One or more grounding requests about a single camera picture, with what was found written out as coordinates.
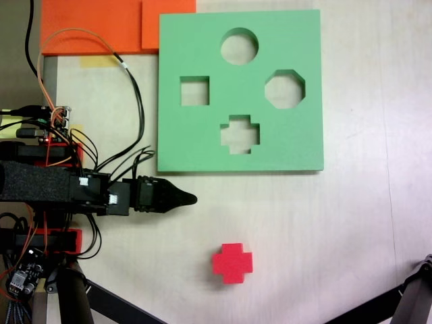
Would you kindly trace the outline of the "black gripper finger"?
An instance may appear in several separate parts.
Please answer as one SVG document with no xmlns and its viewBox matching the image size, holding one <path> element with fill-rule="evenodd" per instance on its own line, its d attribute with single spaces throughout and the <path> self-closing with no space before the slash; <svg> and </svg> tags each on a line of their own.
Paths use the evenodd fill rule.
<svg viewBox="0 0 432 324">
<path fill-rule="evenodd" d="M 187 205 L 189 203 L 182 200 L 161 200 L 158 202 L 158 213 L 167 213 L 173 209 Z"/>
<path fill-rule="evenodd" d="M 165 179 L 159 180 L 158 197 L 164 205 L 194 205 L 198 201 L 194 194 L 180 190 Z"/>
</svg>

